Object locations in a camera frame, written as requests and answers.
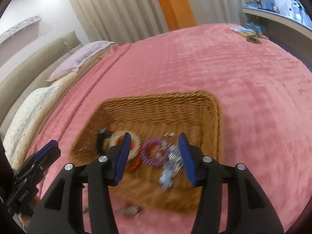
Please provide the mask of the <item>pink fleece blanket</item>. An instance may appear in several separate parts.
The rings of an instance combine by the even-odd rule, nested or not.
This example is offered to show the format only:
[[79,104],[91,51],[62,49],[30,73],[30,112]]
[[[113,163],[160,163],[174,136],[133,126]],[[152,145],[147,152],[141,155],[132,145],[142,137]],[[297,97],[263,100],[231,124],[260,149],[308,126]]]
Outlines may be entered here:
[[142,140],[185,133],[203,153],[247,165],[289,229],[311,197],[311,72],[264,39],[208,24],[113,46],[66,93],[31,151],[58,141],[61,157],[42,197],[68,162],[93,161],[97,131]]

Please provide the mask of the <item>white carved wall shelf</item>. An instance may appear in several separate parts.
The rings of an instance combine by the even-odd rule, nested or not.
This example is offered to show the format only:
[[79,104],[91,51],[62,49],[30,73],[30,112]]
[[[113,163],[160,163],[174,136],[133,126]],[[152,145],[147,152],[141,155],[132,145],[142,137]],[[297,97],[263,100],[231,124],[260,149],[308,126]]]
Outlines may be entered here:
[[25,30],[28,27],[31,27],[32,25],[38,23],[41,20],[42,20],[41,15],[37,14],[17,23],[16,25],[12,26],[7,31],[1,34],[0,44],[4,44],[6,41],[11,39],[19,32]]

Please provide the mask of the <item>light blue bow clip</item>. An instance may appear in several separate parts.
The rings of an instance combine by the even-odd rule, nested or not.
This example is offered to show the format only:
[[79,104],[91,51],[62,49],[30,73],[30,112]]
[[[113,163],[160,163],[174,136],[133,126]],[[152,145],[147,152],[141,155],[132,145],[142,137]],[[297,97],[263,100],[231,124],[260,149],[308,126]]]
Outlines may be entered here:
[[162,166],[162,174],[159,182],[162,185],[162,191],[166,191],[173,185],[173,178],[177,175],[183,166],[183,161],[179,148],[175,144],[169,145],[166,149],[166,160]]

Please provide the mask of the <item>silver hair clip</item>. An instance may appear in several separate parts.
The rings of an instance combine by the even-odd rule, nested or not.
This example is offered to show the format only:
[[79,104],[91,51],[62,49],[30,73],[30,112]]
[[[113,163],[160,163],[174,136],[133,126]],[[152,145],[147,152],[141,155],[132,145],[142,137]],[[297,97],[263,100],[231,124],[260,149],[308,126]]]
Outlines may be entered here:
[[117,209],[115,211],[116,214],[122,214],[122,215],[127,215],[129,217],[138,217],[141,212],[143,211],[143,209],[138,206],[138,205],[130,205],[130,206],[126,206],[124,208],[120,208],[120,209]]

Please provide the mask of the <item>white vase with plant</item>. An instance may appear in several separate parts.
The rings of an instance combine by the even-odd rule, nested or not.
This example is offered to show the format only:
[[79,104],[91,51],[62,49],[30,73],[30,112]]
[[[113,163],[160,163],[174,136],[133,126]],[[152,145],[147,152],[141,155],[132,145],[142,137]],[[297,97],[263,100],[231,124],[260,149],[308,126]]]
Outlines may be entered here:
[[291,9],[292,9],[293,18],[296,21],[303,24],[304,19],[305,19],[305,9],[303,8],[300,1],[299,0],[291,0]]

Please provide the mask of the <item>colourful booklet on bed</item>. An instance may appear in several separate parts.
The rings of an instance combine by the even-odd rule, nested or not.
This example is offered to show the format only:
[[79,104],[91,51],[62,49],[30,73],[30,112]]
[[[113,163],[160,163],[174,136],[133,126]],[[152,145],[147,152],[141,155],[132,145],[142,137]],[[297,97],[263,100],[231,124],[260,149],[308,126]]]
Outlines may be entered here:
[[242,37],[245,37],[246,41],[254,44],[261,44],[262,39],[268,39],[267,36],[261,34],[257,30],[255,31],[244,27],[231,27],[230,30]]

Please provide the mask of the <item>white floral pillow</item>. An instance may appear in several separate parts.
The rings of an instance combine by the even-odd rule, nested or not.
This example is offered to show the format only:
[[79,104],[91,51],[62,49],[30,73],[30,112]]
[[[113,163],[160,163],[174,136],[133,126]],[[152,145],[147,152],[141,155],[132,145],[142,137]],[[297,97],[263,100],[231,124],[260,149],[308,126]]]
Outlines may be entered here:
[[5,155],[9,162],[12,162],[15,150],[31,120],[34,119],[35,115],[43,107],[43,104],[49,100],[53,94],[58,92],[62,86],[62,82],[54,82],[49,87],[38,88],[31,92],[23,101],[15,113],[3,141]]

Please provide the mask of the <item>beige curtain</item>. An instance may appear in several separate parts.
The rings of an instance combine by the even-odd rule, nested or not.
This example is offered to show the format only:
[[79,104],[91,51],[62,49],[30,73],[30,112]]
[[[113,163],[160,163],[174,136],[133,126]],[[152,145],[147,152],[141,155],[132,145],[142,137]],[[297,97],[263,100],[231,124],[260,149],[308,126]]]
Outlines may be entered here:
[[[69,0],[90,41],[133,43],[169,32],[158,0]],[[252,0],[188,0],[197,25],[243,22]]]

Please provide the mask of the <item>beige padded headboard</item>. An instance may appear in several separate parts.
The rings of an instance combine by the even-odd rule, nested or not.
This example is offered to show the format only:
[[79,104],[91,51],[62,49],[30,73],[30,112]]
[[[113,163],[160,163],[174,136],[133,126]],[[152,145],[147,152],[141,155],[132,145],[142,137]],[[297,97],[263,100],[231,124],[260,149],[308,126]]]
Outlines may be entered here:
[[52,72],[83,44],[71,31],[25,59],[1,82],[1,133],[5,134],[18,108],[34,90],[51,85]]

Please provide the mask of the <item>white desk lamp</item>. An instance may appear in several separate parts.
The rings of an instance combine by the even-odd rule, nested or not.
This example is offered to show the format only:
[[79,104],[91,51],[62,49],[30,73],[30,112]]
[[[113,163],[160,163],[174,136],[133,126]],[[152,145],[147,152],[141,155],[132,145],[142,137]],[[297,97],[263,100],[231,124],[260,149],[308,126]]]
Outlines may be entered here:
[[278,2],[278,8],[280,9],[280,13],[285,15],[288,18],[292,18],[292,10],[291,6],[289,4],[289,0],[277,0]]

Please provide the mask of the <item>orange curtain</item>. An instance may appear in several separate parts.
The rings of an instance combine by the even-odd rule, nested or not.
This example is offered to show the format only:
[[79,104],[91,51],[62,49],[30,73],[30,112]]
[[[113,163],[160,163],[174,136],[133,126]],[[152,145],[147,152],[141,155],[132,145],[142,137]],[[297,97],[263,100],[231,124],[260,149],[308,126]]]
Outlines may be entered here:
[[197,25],[188,0],[158,0],[170,31]]

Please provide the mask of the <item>white desk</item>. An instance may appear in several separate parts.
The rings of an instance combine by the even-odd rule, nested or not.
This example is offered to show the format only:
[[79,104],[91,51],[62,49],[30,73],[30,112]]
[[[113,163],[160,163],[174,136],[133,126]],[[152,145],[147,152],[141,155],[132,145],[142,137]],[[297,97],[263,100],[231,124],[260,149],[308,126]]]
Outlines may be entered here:
[[311,28],[279,13],[242,6],[245,24],[253,23],[270,41],[301,60],[311,70]]

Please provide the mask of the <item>lilac pillow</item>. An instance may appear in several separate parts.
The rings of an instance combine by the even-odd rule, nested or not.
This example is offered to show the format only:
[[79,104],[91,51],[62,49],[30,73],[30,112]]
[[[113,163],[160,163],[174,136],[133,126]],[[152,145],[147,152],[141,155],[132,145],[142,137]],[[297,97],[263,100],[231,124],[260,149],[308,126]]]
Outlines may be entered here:
[[94,58],[96,54],[106,50],[113,44],[115,43],[111,41],[95,41],[84,45],[71,56],[62,61],[60,65],[52,72],[47,81],[56,81],[68,73],[78,72],[86,61]]

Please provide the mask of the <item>brown wicker basket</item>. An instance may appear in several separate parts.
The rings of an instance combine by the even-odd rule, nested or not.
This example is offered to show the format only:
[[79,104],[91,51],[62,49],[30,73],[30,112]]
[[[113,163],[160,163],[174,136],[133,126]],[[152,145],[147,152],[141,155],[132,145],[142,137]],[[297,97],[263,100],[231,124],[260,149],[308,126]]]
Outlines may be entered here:
[[124,133],[132,137],[131,156],[115,193],[135,204],[181,214],[197,210],[200,188],[193,187],[181,168],[173,185],[162,191],[159,178],[171,144],[186,134],[190,144],[205,155],[223,159],[222,108],[216,96],[206,91],[175,92],[135,97],[113,98],[102,102],[79,133],[69,158],[77,166],[91,163],[96,157],[96,137],[107,128],[113,135],[104,141],[103,150],[119,142]]

